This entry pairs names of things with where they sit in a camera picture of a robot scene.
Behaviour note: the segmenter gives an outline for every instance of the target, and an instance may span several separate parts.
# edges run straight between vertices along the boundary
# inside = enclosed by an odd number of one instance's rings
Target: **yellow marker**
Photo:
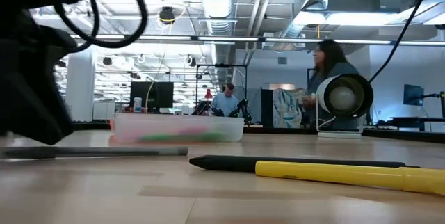
[[[259,176],[376,186],[445,195],[445,170],[258,161]]]

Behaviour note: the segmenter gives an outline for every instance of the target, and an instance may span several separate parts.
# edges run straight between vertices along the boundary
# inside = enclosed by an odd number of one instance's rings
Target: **pen cap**
[[[399,168],[403,171],[403,190],[445,195],[445,170]]]

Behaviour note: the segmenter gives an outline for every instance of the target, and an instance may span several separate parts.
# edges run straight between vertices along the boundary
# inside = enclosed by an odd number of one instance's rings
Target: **table surface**
[[[108,145],[109,131],[78,131],[60,146]],[[38,145],[4,138],[1,146]],[[363,137],[246,134],[190,145],[188,157],[0,161],[2,223],[445,223],[445,198],[360,186],[205,171],[202,154],[403,161],[445,168],[445,145]]]

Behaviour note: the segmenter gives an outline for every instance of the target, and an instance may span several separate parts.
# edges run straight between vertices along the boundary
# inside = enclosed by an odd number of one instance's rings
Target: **black monitor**
[[[145,98],[151,81],[131,82],[130,107],[134,106],[134,98],[142,98],[142,107],[145,107]],[[148,95],[148,107],[150,109],[172,108],[173,107],[173,82],[155,82]]]
[[[412,106],[423,106],[424,90],[421,86],[405,84],[403,89],[403,104]]]

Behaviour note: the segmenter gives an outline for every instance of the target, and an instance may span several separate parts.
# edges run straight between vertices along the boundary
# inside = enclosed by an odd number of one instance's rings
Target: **poster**
[[[273,127],[300,128],[302,120],[303,88],[294,90],[275,89],[273,91]]]

